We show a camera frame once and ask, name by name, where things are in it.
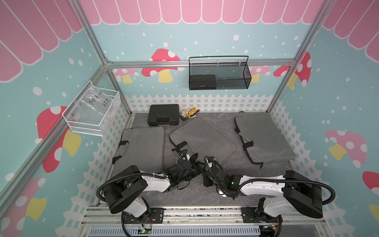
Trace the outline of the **grey laptop bag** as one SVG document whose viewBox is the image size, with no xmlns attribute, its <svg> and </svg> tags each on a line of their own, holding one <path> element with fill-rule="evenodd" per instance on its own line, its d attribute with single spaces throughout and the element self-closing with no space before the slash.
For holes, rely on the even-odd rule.
<svg viewBox="0 0 379 237">
<path fill-rule="evenodd" d="M 179 149 L 180 144 L 186 142 L 191 150 L 198 153 L 196 160 L 199 162 L 208 156 L 222 163 L 236 151 L 236 146 L 231 141 L 199 118 L 170 133 L 169 140 Z"/>
<path fill-rule="evenodd" d="M 263 166 L 295 158 L 291 146 L 269 114 L 236 116 L 234 123 L 243 150 L 252 164 Z"/>
<path fill-rule="evenodd" d="M 125 129 L 112 161 L 112 176 L 130 166 L 147 173 L 162 171 L 164 135 L 163 127 Z"/>
</svg>

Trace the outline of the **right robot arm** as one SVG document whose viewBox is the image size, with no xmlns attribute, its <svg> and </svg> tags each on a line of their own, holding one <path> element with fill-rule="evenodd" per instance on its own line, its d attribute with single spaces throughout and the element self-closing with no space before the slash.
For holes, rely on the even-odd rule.
<svg viewBox="0 0 379 237">
<path fill-rule="evenodd" d="M 336 198 L 335 190 L 329 185 L 310 180 L 293 170 L 276 177 L 250 177 L 228 175 L 214 157 L 204 157 L 204 163 L 204 185 L 215 186 L 219 195 L 232 199 L 240 195 L 261 195 L 251 214 L 261 223 L 280 222 L 281 215 L 293 212 L 320 219 L 323 206 Z"/>
</svg>

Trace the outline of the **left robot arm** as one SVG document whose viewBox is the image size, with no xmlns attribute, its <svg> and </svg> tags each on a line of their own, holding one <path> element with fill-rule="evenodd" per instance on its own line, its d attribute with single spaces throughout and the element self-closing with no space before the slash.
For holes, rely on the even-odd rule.
<svg viewBox="0 0 379 237">
<path fill-rule="evenodd" d="M 197 161 L 197 155 L 179 153 L 176 163 L 159 173 L 146 173 L 132 165 L 103 183 L 96 196 L 105 202 L 112 214 L 131 215 L 133 219 L 144 222 L 152 216 L 147 201 L 141 197 L 143 192 L 170 192 L 178 189 L 181 183 L 190 181 L 205 170 L 205 164 Z"/>
</svg>

